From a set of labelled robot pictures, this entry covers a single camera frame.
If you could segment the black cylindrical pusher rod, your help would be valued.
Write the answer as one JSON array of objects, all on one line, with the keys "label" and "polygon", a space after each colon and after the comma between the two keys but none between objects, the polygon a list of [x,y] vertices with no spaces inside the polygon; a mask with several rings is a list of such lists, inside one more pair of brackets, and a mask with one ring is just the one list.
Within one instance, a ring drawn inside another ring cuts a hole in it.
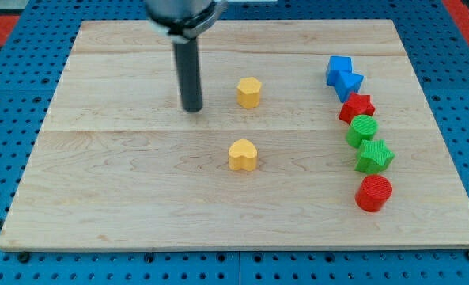
[{"label": "black cylindrical pusher rod", "polygon": [[198,41],[194,38],[185,44],[173,44],[173,51],[182,108],[199,112],[203,102]]}]

